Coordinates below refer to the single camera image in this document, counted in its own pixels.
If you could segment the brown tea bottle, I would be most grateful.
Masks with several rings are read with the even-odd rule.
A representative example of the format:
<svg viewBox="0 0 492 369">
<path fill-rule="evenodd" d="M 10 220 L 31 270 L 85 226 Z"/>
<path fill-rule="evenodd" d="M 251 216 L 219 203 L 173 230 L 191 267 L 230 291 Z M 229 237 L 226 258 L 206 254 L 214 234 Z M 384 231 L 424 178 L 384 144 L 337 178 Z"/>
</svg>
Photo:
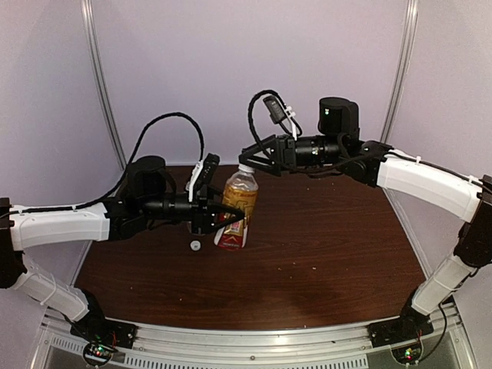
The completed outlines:
<svg viewBox="0 0 492 369">
<path fill-rule="evenodd" d="M 241 209 L 244 219 L 220 229 L 214 236 L 219 248 L 237 251 L 245 247 L 259 186 L 254 174 L 237 170 L 227 181 L 223 193 L 223 204 Z"/>
</svg>

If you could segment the white water bottle cap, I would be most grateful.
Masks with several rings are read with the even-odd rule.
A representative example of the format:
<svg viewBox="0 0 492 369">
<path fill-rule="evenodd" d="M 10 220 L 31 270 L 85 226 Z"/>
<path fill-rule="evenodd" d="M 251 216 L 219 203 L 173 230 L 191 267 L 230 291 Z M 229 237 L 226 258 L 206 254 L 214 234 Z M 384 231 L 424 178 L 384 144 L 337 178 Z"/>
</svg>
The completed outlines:
<svg viewBox="0 0 492 369">
<path fill-rule="evenodd" d="M 190 243 L 190 248 L 192 251 L 200 251 L 201 250 L 201 242 L 198 240 L 194 240 Z"/>
</svg>

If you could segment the white tea bottle cap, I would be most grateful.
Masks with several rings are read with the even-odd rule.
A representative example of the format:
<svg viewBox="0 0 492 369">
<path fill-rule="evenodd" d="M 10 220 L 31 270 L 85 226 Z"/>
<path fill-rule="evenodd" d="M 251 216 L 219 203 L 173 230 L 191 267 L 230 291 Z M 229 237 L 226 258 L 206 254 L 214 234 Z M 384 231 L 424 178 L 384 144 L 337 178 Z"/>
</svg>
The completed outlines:
<svg viewBox="0 0 492 369">
<path fill-rule="evenodd" d="M 238 165 L 238 170 L 239 171 L 243 171 L 245 173 L 254 174 L 254 169 L 248 167 L 247 165 L 239 164 Z"/>
</svg>

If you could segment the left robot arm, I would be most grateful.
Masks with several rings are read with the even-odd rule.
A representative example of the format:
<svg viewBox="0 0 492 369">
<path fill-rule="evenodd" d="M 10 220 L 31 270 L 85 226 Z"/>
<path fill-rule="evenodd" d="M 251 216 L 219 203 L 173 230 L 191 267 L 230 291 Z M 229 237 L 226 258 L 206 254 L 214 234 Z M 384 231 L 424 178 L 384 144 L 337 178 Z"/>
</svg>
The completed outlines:
<svg viewBox="0 0 492 369">
<path fill-rule="evenodd" d="M 210 182 L 219 164 L 209 154 L 194 167 L 188 189 L 179 192 L 165 160 L 149 155 L 128 165 L 121 184 L 94 204 L 27 208 L 1 199 L 1 287 L 21 291 L 61 312 L 93 341 L 111 333 L 110 324 L 90 293 L 63 285 L 24 257 L 44 244 L 70 241 L 122 241 L 151 223 L 187 222 L 193 234 L 210 234 L 244 218 L 244 212 L 216 199 L 221 192 Z"/>
</svg>

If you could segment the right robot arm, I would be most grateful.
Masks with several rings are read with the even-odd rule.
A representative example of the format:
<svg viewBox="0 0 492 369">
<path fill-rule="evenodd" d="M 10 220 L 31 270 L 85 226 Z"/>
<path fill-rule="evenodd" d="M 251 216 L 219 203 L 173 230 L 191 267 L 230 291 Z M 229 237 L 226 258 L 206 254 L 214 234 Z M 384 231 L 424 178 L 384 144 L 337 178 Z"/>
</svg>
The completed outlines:
<svg viewBox="0 0 492 369">
<path fill-rule="evenodd" d="M 426 201 L 464 223 L 455 248 L 394 322 L 394 333 L 410 339 L 424 326 L 425 317 L 491 263 L 491 178 L 462 175 L 385 143 L 362 141 L 358 105 L 346 98 L 321 98 L 318 114 L 318 135 L 303 136 L 294 112 L 277 93 L 257 93 L 247 113 L 254 144 L 242 150 L 240 163 L 276 176 L 346 175 L 372 188 Z"/>
</svg>

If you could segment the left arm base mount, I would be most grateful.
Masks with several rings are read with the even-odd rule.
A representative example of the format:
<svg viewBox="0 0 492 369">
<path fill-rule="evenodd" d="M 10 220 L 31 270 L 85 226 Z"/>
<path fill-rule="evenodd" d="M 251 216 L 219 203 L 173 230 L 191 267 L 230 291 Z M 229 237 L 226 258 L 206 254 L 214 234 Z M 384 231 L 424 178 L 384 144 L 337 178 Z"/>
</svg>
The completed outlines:
<svg viewBox="0 0 492 369">
<path fill-rule="evenodd" d="M 89 291 L 81 290 L 88 301 L 88 313 L 78 321 L 66 321 L 71 325 L 70 333 L 87 342 L 107 347 L 132 349 L 137 326 L 107 319 L 97 298 Z"/>
</svg>

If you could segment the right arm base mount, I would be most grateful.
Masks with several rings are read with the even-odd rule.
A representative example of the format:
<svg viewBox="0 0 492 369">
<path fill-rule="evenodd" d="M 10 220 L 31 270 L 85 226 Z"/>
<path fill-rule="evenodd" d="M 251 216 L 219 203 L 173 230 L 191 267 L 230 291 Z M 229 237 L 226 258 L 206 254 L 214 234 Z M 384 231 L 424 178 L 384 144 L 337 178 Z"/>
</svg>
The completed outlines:
<svg viewBox="0 0 492 369">
<path fill-rule="evenodd" d="M 398 317 L 374 322 L 367 326 L 373 347 L 417 340 L 420 334 L 425 335 L 434 332 L 430 315 L 423 315 L 411 307 L 416 291 L 412 291 Z"/>
</svg>

